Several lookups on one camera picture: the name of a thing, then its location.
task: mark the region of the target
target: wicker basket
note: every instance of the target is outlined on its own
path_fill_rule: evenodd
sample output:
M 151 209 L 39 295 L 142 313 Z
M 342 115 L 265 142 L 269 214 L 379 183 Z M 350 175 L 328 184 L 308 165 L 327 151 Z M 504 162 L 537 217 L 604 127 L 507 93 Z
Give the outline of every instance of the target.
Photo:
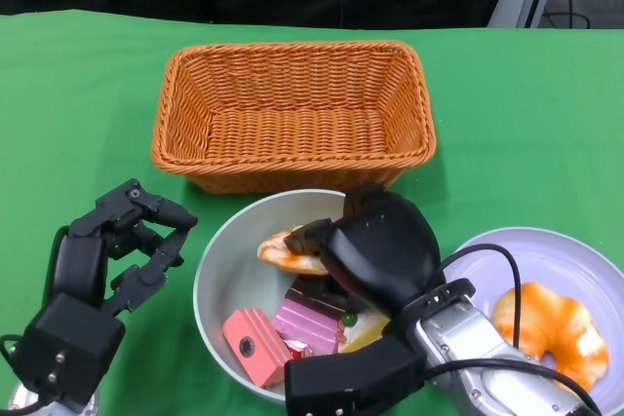
M 152 158 L 208 192 L 266 193 L 389 185 L 435 148 L 406 44 L 214 45 L 171 59 Z

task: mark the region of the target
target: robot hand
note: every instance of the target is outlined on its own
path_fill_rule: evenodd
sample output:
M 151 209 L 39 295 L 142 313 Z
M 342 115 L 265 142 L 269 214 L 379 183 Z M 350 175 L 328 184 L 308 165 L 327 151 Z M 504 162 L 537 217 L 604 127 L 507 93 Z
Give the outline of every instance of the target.
M 391 321 L 380 340 L 355 353 L 289 361 L 289 416 L 377 415 L 427 381 L 447 392 L 465 416 L 600 414 L 571 379 L 505 342 L 470 301 L 470 281 L 447 283 L 444 267 L 462 254 L 503 253 L 514 273 L 520 323 L 520 274 L 506 249 L 470 246 L 441 263 L 438 242 L 418 209 L 372 184 L 347 194 L 343 214 L 336 222 L 303 226 L 285 243 L 295 254 L 320 253 L 344 289 Z
M 163 239 L 143 220 L 174 230 Z M 115 316 L 132 312 L 163 287 L 165 272 L 183 263 L 179 252 L 196 224 L 184 207 L 149 194 L 131 179 L 58 230 L 43 307 L 16 337 L 14 351 L 9 355 L 4 344 L 0 350 L 24 386 L 39 395 L 31 412 L 53 401 L 82 411 L 124 337 L 126 328 Z M 135 249 L 149 260 L 114 279 L 113 293 L 104 299 L 108 258 L 120 259 Z M 28 414 L 24 409 L 19 414 Z

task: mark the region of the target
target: green tablecloth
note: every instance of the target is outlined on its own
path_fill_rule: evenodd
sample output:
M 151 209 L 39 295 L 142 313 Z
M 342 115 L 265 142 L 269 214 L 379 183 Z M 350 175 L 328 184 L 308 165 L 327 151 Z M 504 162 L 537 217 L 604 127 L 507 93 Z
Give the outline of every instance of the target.
M 255 197 L 205 195 L 149 158 L 165 63 L 186 46 L 410 43 L 424 64 L 439 148 L 395 189 L 420 206 L 443 253 L 482 231 L 527 225 L 576 237 L 624 267 L 623 32 L 335 31 L 64 12 L 1 18 L 0 38 L 0 333 L 22 333 L 38 311 L 57 228 L 122 181 L 137 177 L 200 218 L 186 264 L 125 316 L 127 336 L 100 387 L 103 416 L 283 414 L 226 377 L 192 310 L 203 249 Z M 110 275 L 130 264 L 112 264 Z M 0 401 L 15 384 L 0 362 Z M 457 414 L 431 388 L 390 413 Z

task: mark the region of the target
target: white bowl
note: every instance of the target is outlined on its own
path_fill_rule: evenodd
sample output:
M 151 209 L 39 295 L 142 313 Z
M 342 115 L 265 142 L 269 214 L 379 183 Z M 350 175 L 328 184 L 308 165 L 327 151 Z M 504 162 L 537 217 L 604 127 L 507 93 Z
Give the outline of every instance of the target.
M 320 218 L 342 216 L 344 194 L 294 190 L 262 199 L 232 216 L 204 251 L 193 287 L 195 320 L 213 358 L 255 394 L 284 403 L 284 386 L 261 389 L 252 383 L 223 337 L 221 328 L 236 309 L 259 307 L 272 318 L 294 275 L 261 263 L 260 243 L 284 229 Z

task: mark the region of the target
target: lavender plate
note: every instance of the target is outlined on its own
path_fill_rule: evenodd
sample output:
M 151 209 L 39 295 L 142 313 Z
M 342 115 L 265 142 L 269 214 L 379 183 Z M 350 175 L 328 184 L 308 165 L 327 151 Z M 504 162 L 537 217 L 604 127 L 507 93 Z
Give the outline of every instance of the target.
M 483 233 L 460 248 L 491 243 L 506 247 L 516 258 L 525 282 L 540 282 L 559 294 L 582 302 L 592 313 L 610 354 L 606 375 L 590 395 L 604 416 L 624 409 L 624 275 L 603 255 L 579 241 L 553 231 L 504 228 Z M 513 287 L 509 264 L 494 251 L 474 252 L 445 270 L 448 280 L 468 278 L 477 292 L 474 304 L 491 316 L 498 298 Z

